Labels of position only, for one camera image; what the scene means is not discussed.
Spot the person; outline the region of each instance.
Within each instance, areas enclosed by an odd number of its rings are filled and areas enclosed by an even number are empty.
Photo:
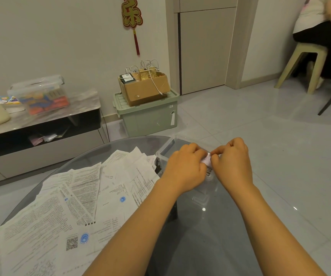
[[[326,275],[253,184],[248,148],[243,139],[235,138],[211,154],[216,176],[241,211],[264,276]],[[206,155],[207,152],[194,143],[174,152],[150,194],[99,253],[84,276],[143,276],[173,204],[182,193],[204,181],[206,166],[200,161]]]
[[[319,88],[325,79],[331,79],[331,0],[306,0],[294,27],[293,39],[300,43],[313,43],[328,48]],[[307,66],[308,76],[312,75],[312,61],[316,56],[310,55],[302,63]]]

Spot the clear plastic container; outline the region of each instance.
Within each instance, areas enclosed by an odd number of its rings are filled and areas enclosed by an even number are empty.
[[[15,96],[31,114],[39,114],[70,105],[60,75],[48,76],[13,84],[7,94]]]
[[[210,152],[212,147],[208,144],[203,143],[199,140],[188,139],[180,135],[172,136],[157,152],[156,156],[159,159],[160,167],[164,170],[167,166],[169,157],[173,152],[178,151],[185,144],[196,143],[201,148]],[[215,192],[217,188],[218,180],[215,176],[214,171],[210,173],[209,176],[206,176],[205,181],[201,183],[198,187],[195,188],[197,192],[193,192],[192,200],[201,205],[206,206],[209,202],[210,196]]]

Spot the person's left hand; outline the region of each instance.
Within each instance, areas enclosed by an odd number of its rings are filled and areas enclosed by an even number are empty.
[[[169,158],[161,180],[175,190],[178,196],[192,190],[205,180],[206,165],[200,161],[207,154],[196,143],[183,145]]]

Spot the beige stool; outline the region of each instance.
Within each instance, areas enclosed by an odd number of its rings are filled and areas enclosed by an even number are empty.
[[[319,82],[322,68],[324,67],[326,56],[328,55],[328,49],[324,46],[319,46],[317,44],[311,44],[311,43],[297,44],[296,50],[294,51],[282,75],[280,76],[278,83],[275,85],[275,88],[280,88],[284,80],[290,77],[290,75],[298,65],[304,53],[317,53],[317,59],[315,62],[314,71],[312,72],[310,85],[308,87],[309,94],[313,94],[315,92],[317,83]]]

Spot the red tassel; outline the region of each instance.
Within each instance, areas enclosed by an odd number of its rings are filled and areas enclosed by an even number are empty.
[[[137,52],[138,55],[140,55],[139,43],[137,42],[137,37],[136,37],[136,31],[135,31],[135,29],[133,30],[133,37],[135,38],[136,52]]]

